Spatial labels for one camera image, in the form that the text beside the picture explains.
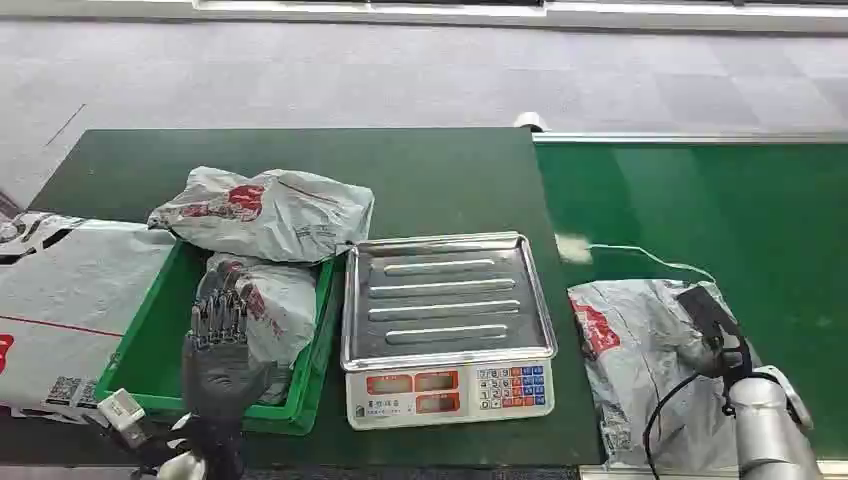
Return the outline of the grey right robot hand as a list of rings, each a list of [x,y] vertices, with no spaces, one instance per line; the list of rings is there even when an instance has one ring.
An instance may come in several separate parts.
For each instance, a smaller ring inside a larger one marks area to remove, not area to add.
[[[753,372],[750,345],[740,327],[704,286],[694,286],[676,300],[701,334],[698,343],[681,353],[688,366],[705,377],[721,377],[726,384]]]

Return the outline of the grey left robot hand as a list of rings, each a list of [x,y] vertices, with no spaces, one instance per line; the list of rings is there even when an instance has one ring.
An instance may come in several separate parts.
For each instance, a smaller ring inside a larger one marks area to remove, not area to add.
[[[201,279],[182,350],[186,409],[210,422],[239,424],[271,383],[274,364],[252,358],[243,265],[224,260]]]

